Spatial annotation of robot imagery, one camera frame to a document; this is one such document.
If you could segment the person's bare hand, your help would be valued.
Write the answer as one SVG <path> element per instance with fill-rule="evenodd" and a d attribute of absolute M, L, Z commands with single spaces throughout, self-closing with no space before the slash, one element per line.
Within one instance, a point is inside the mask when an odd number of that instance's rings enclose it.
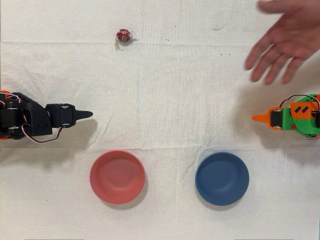
<path fill-rule="evenodd" d="M 320 2 L 318 0 L 259 0 L 257 8 L 280 18 L 255 43 L 244 62 L 250 80 L 263 78 L 270 85 L 283 71 L 287 84 L 309 57 L 320 49 Z"/>

